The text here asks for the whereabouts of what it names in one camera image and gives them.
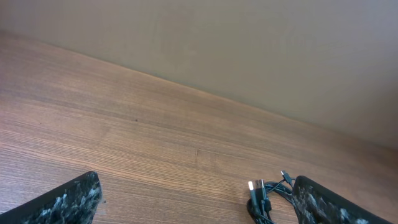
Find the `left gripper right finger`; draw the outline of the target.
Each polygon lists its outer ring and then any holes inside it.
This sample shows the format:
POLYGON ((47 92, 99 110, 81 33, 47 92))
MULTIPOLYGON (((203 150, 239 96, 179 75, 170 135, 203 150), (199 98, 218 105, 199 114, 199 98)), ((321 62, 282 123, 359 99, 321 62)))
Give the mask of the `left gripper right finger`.
POLYGON ((303 175, 294 183, 293 201, 300 224, 391 224, 303 175))

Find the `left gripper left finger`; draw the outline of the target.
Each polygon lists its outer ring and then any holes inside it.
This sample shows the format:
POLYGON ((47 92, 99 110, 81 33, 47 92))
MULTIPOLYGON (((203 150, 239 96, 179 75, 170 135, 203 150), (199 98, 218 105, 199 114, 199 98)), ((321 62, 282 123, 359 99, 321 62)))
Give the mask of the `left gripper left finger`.
POLYGON ((98 174, 86 172, 1 214, 1 223, 92 223, 103 193, 98 174))

